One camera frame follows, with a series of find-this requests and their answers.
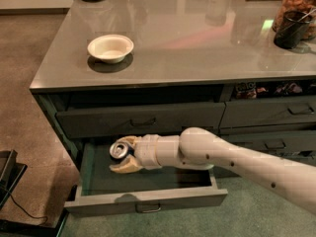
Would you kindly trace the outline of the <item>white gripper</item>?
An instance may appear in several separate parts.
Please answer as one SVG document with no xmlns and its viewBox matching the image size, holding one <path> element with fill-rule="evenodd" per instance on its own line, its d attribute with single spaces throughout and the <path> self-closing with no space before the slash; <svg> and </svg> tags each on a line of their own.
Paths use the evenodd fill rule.
<svg viewBox="0 0 316 237">
<path fill-rule="evenodd" d="M 118 139 L 119 143 L 126 143 L 134 149 L 134 156 L 128 155 L 119 164 L 111 165 L 110 170 L 118 174 L 130 174 L 138 172 L 142 167 L 146 170 L 160 169 L 156 157 L 156 146 L 159 136 L 147 134 L 143 137 L 129 135 Z"/>
</svg>

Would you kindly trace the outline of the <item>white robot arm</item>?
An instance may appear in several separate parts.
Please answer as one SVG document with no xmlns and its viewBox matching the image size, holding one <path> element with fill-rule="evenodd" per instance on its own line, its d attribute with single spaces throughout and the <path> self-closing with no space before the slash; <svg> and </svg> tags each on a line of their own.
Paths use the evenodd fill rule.
<svg viewBox="0 0 316 237">
<path fill-rule="evenodd" d="M 218 166 L 252 181 L 316 214 L 316 167 L 231 144 L 217 135 L 190 127 L 179 135 L 125 136 L 110 149 L 130 149 L 110 170 L 118 174 L 163 167 L 208 170 Z"/>
</svg>

